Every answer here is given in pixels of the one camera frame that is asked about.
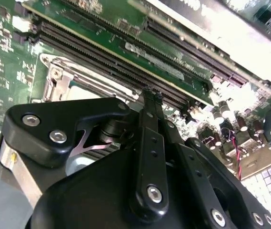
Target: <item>red wire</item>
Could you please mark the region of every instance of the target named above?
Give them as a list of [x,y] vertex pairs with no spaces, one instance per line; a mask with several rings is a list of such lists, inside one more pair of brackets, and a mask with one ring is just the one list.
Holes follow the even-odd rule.
[[238,162],[238,179],[239,181],[241,181],[240,151],[238,147],[236,146],[235,138],[232,139],[232,144],[234,145],[236,149],[236,156],[237,156],[237,162]]

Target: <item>cable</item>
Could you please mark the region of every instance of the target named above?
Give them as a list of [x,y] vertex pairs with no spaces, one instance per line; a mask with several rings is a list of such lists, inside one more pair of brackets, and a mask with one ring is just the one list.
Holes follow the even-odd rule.
[[238,148],[238,143],[237,143],[235,137],[232,139],[232,144],[234,145],[235,150],[236,150],[237,167],[238,167],[238,179],[239,179],[239,181],[241,181],[240,150],[239,150],[239,148]]

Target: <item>green circuit board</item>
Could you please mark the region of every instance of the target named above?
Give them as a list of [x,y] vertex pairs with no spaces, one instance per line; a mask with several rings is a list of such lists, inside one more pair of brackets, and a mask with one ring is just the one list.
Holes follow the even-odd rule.
[[[154,49],[157,49],[159,52],[168,56],[172,61],[175,61],[174,58],[177,60],[179,59],[178,57],[182,57],[180,52],[161,41],[156,40],[151,34],[143,31],[142,27],[146,18],[144,14],[133,8],[124,0],[120,0],[119,2],[121,4],[113,5],[113,2],[106,0],[95,3],[100,4],[103,9],[107,9],[102,11],[104,13],[100,13],[98,16],[102,16],[104,20],[107,20],[107,23],[112,24],[114,27],[116,26],[117,29],[121,29],[119,27],[120,24],[124,23],[126,26],[126,23],[128,22],[128,32],[131,28],[134,28],[137,32],[134,31],[133,35],[136,36],[137,39],[144,41],[147,45],[153,46]],[[183,79],[181,79],[180,77],[172,75],[168,73],[168,71],[164,70],[164,68],[168,68],[167,66],[164,66],[164,63],[154,63],[157,61],[157,58],[153,55],[147,54],[143,49],[139,49],[137,52],[127,50],[125,48],[126,41],[120,36],[113,34],[111,31],[108,31],[103,27],[97,27],[95,24],[91,24],[90,21],[83,21],[80,18],[78,19],[75,16],[75,12],[71,10],[69,6],[62,4],[60,1],[49,1],[49,3],[45,5],[43,1],[30,0],[24,2],[22,5],[31,12],[34,12],[40,17],[45,18],[47,21],[69,31],[73,35],[76,35],[90,42],[92,45],[95,45],[119,57],[125,62],[147,72],[152,77],[165,81],[167,84],[176,87],[185,94],[188,94],[205,104],[212,104],[208,91],[206,90],[205,83],[202,82],[203,79],[209,79],[212,76],[212,73],[199,67],[195,63],[191,62],[191,60],[185,59],[184,57],[179,59],[180,62],[183,62],[184,68],[188,69],[195,75],[191,76],[184,73],[182,77]],[[122,14],[123,9],[128,12],[127,18],[122,18],[125,17],[125,14]]]
[[[124,41],[118,36],[103,29],[98,30],[97,34],[96,31],[77,27],[77,24],[71,21],[66,14],[70,9],[59,0],[30,0],[24,2],[23,6],[35,10],[62,28],[73,30],[77,36],[85,37],[93,42],[94,45],[110,50],[123,60],[145,69],[151,75],[161,77],[182,88],[188,94],[192,94],[205,103],[211,104],[208,93],[202,88],[200,79],[209,79],[212,74],[203,67],[191,62],[177,50],[164,45],[150,34],[147,34],[143,30],[143,23],[146,19],[145,14],[131,6],[127,0],[116,0],[117,4],[107,0],[82,0],[82,3],[88,2],[90,4],[85,4],[81,7],[102,17],[107,23],[112,24],[117,29],[124,30],[138,40],[144,41],[147,45],[157,47],[159,52],[168,56],[169,59],[184,65],[185,69],[192,71],[198,78],[189,78],[188,81],[182,82],[178,78],[172,77],[167,73],[165,74],[162,69],[150,65],[146,59],[138,56],[136,53],[126,52],[121,46]],[[12,36],[16,28],[12,25],[12,18],[20,15],[15,13],[14,7],[14,1],[0,0],[0,124],[9,107],[15,104],[30,103],[33,99],[41,99],[48,68],[39,60],[39,55],[47,53],[64,56],[58,50],[54,50],[41,42],[35,46],[27,42],[22,45],[15,42]],[[271,99],[268,99],[266,102],[253,106],[252,114],[263,117],[270,103]]]
[[43,44],[20,45],[12,39],[14,5],[0,0],[0,124],[9,107],[41,98],[48,69],[39,54],[59,53]]

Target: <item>pcie slot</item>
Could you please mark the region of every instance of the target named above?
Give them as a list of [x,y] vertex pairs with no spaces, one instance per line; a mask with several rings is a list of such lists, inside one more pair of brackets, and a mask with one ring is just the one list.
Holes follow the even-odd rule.
[[107,53],[98,47],[92,46],[84,40],[71,35],[67,31],[50,24],[42,22],[38,39],[53,48],[74,58],[75,62],[85,62],[86,67],[98,73],[110,76],[110,79],[123,83],[126,87],[142,89],[151,87],[162,93],[164,102],[175,108],[181,109],[190,98],[184,93],[169,87],[161,80],[158,80],[134,66],[122,62],[119,58]]
[[145,31],[154,35],[171,47],[179,50],[185,56],[188,56],[189,58],[198,62],[199,64],[201,64],[208,70],[214,72],[231,84],[241,87],[247,82],[241,76],[237,75],[236,73],[225,67],[223,64],[212,59],[210,56],[196,49],[196,47],[188,44],[186,41],[182,41],[177,35],[167,30],[163,26],[159,25],[158,23],[154,22],[153,20],[147,19]]

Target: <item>metal bracket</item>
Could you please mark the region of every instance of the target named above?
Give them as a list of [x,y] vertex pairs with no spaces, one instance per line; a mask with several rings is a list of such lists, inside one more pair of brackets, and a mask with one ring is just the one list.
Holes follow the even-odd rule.
[[144,89],[144,108],[140,111],[138,144],[135,145],[134,191],[132,211],[144,222],[161,219],[168,211],[168,187],[163,136],[158,133],[154,95]]
[[9,147],[5,140],[0,147],[0,162],[12,172],[33,208],[47,188],[66,177],[65,167],[41,167]]
[[40,165],[59,167],[77,144],[77,131],[89,135],[96,124],[129,112],[117,98],[17,105],[7,111],[2,134],[19,153]]
[[196,138],[188,138],[185,145],[191,147],[200,160],[211,171],[213,187],[221,190],[218,198],[229,212],[230,218],[237,228],[271,229],[268,219],[271,214],[257,199],[237,180],[237,178],[216,158],[216,156]]

